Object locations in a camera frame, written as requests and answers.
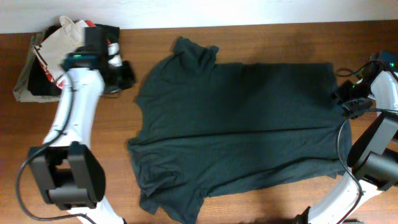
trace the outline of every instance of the cloth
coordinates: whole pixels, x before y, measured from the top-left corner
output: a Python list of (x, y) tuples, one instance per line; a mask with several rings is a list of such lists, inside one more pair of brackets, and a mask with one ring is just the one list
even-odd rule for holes
[[(32, 38), (30, 39), (29, 49), (32, 49), (33, 46), (40, 44), (43, 38), (45, 37), (45, 34), (46, 31), (33, 35)], [(37, 78), (31, 77), (33, 75), (32, 72), (39, 77)], [(40, 86), (35, 87), (34, 88), (35, 90), (41, 92), (46, 91), (42, 89), (42, 87), (47, 86), (47, 84), (50, 82), (46, 79), (45, 73), (41, 69), (39, 62), (33, 51), (28, 51), (25, 66), (19, 75), (18, 81), (14, 89), (12, 90), (16, 101), (46, 103), (46, 102), (54, 102), (59, 100), (59, 96), (52, 96), (48, 93), (44, 95), (36, 95), (37, 93), (36, 91), (32, 92), (32, 84), (29, 83), (32, 79), (35, 81), (42, 80), (44, 82), (41, 83)]]
[[(180, 37), (136, 103), (143, 127), (128, 149), (140, 206), (195, 223), (205, 197), (247, 192), (343, 170), (345, 118), (330, 94), (333, 67), (216, 64), (218, 47)], [(341, 153), (351, 148), (347, 125)]]
[(60, 23), (61, 28), (34, 46), (34, 53), (49, 80), (62, 88), (63, 82), (57, 83), (65, 73), (60, 65), (67, 54), (84, 45), (84, 28), (88, 25), (83, 20), (74, 23), (67, 16), (60, 16)]
[[(95, 25), (97, 27), (101, 27), (105, 31), (111, 44), (119, 42), (118, 27), (102, 24)], [(51, 34), (59, 30), (59, 28), (61, 28), (60, 25), (51, 26), (48, 29), (33, 35), (30, 40), (29, 49), (34, 49), (34, 46), (40, 45), (43, 40), (46, 40), (47, 37), (51, 36)], [(119, 75), (118, 82), (113, 86), (107, 86), (107, 89), (117, 88), (125, 90), (132, 87), (136, 82), (134, 71), (127, 61), (123, 62), (121, 67), (114, 69), (114, 72), (116, 75)], [(53, 78), (49, 76), (48, 72), (44, 72), (38, 58), (34, 54), (34, 51), (30, 50), (27, 55), (25, 66), (22, 69), (18, 81), (13, 89), (16, 101), (39, 103), (58, 101), (61, 89), (52, 83), (51, 80), (53, 80)]]

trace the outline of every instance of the dark green t-shirt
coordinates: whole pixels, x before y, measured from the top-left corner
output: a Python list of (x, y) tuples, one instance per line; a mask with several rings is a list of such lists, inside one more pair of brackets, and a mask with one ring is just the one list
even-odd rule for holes
[[(195, 223), (205, 197), (343, 170), (331, 64), (216, 64), (217, 51), (179, 38), (136, 100), (144, 124), (128, 149), (149, 213)], [(341, 153), (350, 148), (347, 124)]]

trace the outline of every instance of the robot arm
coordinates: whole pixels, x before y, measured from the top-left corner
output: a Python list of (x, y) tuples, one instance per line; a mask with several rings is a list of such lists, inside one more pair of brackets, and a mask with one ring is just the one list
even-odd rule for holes
[[(62, 65), (68, 78), (61, 80), (57, 114), (44, 139), (47, 147), (44, 151), (43, 147), (30, 149), (30, 169), (46, 203), (80, 214), (74, 217), (84, 224), (123, 224), (126, 221), (116, 215), (104, 196), (105, 173), (90, 151), (90, 136), (100, 96), (129, 88), (123, 79), (127, 74), (132, 85), (134, 76), (128, 63), (121, 61), (119, 45), (108, 46), (100, 28), (87, 28), (85, 35), (85, 46), (70, 53)], [(70, 168), (58, 168), (66, 161)], [(27, 214), (36, 220), (56, 220)]]
[[(363, 97), (363, 94), (372, 94), (378, 108), (398, 110), (398, 82), (392, 76), (394, 72), (391, 69), (388, 72), (378, 72), (376, 76), (365, 75), (366, 79), (360, 86), (352, 83), (343, 85), (334, 97), (340, 101), (352, 101), (353, 96)], [(352, 113), (354, 109), (363, 110), (364, 107), (371, 106), (366, 102), (363, 105), (358, 104), (348, 105), (347, 112)], [(294, 224), (341, 223), (365, 201), (396, 185), (398, 153), (386, 147), (397, 130), (398, 115), (379, 113), (377, 119), (351, 148), (347, 163), (363, 191), (357, 205), (355, 203), (359, 199), (358, 186), (346, 172), (338, 185), (320, 203), (308, 207), (302, 215), (297, 216)]]

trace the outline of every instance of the wire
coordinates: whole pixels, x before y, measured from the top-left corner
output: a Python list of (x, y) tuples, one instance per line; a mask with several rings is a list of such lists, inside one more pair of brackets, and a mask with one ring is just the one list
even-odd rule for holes
[(348, 103), (354, 103), (354, 102), (358, 102), (358, 101), (365, 101), (365, 100), (366, 100), (365, 98), (360, 97), (360, 98), (357, 98), (357, 99), (348, 100), (348, 101), (342, 103), (342, 105), (346, 105), (346, 104), (348, 104)]
[(117, 98), (119, 98), (120, 96), (122, 95), (122, 91), (121, 90), (118, 90), (118, 91), (116, 91), (116, 92), (114, 92), (114, 93), (107, 93), (107, 94), (104, 94), (104, 95), (102, 95), (102, 96), (100, 96), (101, 98), (106, 98), (106, 99), (117, 99)]
[[(359, 68), (357, 71), (352, 72), (352, 70), (348, 69), (348, 68), (341, 68), (339, 70), (336, 71), (335, 75), (337, 77), (351, 77), (353, 75), (357, 75), (359, 72), (361, 72), (362, 70), (364, 70), (367, 66), (374, 64), (374, 63), (378, 63), (381, 64), (386, 70), (388, 70), (391, 75), (398, 81), (398, 78), (396, 77), (396, 75), (394, 75), (394, 72), (391, 70), (391, 67), (387, 66), (382, 60), (370, 60), (368, 63), (364, 64), (361, 68)], [(338, 72), (340, 71), (347, 71), (347, 72), (351, 72), (350, 74), (347, 75), (340, 75)]]
[[(388, 112), (388, 113), (395, 113), (395, 114), (398, 113), (398, 111), (396, 111), (396, 110), (380, 109), (380, 108), (367, 109), (367, 110), (365, 110), (365, 112)], [(343, 127), (347, 123), (347, 121), (349, 121), (352, 117), (355, 117), (355, 116), (356, 116), (356, 114), (352, 114), (340, 126), (340, 129), (339, 129), (338, 135), (337, 135), (337, 140), (336, 140), (336, 153), (337, 153), (337, 156), (338, 156), (338, 160), (340, 161), (340, 163), (343, 166), (344, 170), (354, 180), (355, 184), (357, 185), (359, 194), (358, 194), (358, 198), (356, 199), (354, 205), (351, 207), (350, 210), (348, 210), (348, 212), (343, 216), (343, 218), (341, 218), (341, 220), (337, 224), (343, 223), (344, 220), (346, 220), (346, 218), (348, 218), (348, 216), (351, 214), (351, 212), (353, 212), (355, 210), (355, 208), (358, 206), (358, 204), (360, 203), (360, 201), (362, 199), (362, 196), (364, 195), (364, 192), (362, 190), (361, 184), (359, 183), (359, 180), (354, 176), (354, 174), (349, 169), (347, 164), (344, 162), (344, 160), (343, 160), (343, 158), (341, 157), (341, 154), (340, 154), (340, 136), (341, 136), (341, 131), (343, 130)]]
[(51, 144), (53, 144), (55, 141), (57, 141), (62, 135), (63, 132), (66, 130), (68, 123), (70, 121), (70, 117), (72, 114), (72, 108), (73, 108), (73, 103), (75, 101), (75, 89), (74, 89), (74, 84), (73, 84), (73, 79), (71, 78), (71, 76), (69, 75), (68, 72), (65, 72), (66, 76), (68, 77), (69, 81), (70, 81), (70, 89), (71, 89), (71, 97), (70, 97), (70, 104), (69, 104), (69, 109), (68, 109), (68, 113), (67, 113), (67, 118), (61, 128), (61, 130), (59, 131), (58, 135), (53, 138), (51, 141), (46, 142), (45, 144), (43, 144), (43, 146), (36, 151), (33, 155), (31, 155), (28, 159), (26, 159), (24, 161), (24, 163), (22, 163), (21, 168), (19, 168), (18, 174), (17, 174), (17, 179), (16, 179), (16, 194), (17, 194), (17, 199), (18, 199), (18, 203), (19, 206), (21, 207), (22, 211), (31, 219), (34, 219), (36, 221), (42, 221), (42, 222), (47, 222), (47, 221), (55, 221), (55, 220), (63, 220), (66, 218), (75, 218), (75, 217), (82, 217), (87, 219), (87, 221), (89, 221), (91, 224), (96, 224), (90, 217), (87, 216), (87, 214), (83, 214), (83, 213), (78, 213), (78, 214), (71, 214), (71, 215), (62, 215), (62, 216), (57, 216), (57, 217), (48, 217), (48, 218), (43, 218), (43, 217), (37, 217), (34, 214), (32, 214), (25, 206), (24, 202), (22, 201), (22, 197), (21, 197), (21, 188), (20, 188), (20, 184), (21, 184), (21, 175), (22, 172), (24, 171), (25, 167), (27, 165), (29, 165), (36, 157), (40, 156), (41, 154), (43, 154)]

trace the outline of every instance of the wooden table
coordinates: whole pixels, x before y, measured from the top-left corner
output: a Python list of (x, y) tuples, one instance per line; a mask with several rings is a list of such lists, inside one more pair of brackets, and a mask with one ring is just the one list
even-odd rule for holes
[[(133, 102), (139, 87), (151, 68), (171, 54), (173, 42), (180, 35), (200, 45), (219, 46), (220, 63), (332, 62), (335, 68), (356, 69), (373, 52), (398, 52), (398, 21), (122, 30), (121, 53), (124, 60), (132, 63), (138, 83), (117, 100), (100, 99), (91, 146), (106, 172), (106, 195), (128, 223), (173, 223), (162, 210), (152, 216), (140, 209), (140, 190), (126, 141), (136, 136), (142, 126), (141, 111)], [(38, 223), (19, 208), (15, 178), (29, 147), (41, 145), (57, 108), (56, 103), (16, 103), (12, 95), (25, 63), (30, 36), (0, 35), (0, 223)], [(354, 141), (374, 118), (375, 114), (366, 114), (351, 122)], [(264, 223), (292, 218), (319, 202), (338, 180), (319, 177), (245, 194), (207, 198), (197, 223)], [(65, 213), (44, 204), (30, 171), (22, 176), (22, 196), (37, 215)], [(367, 224), (397, 223), (397, 198), (398, 190), (390, 189), (351, 217)], [(79, 222), (72, 219), (54, 223)]]

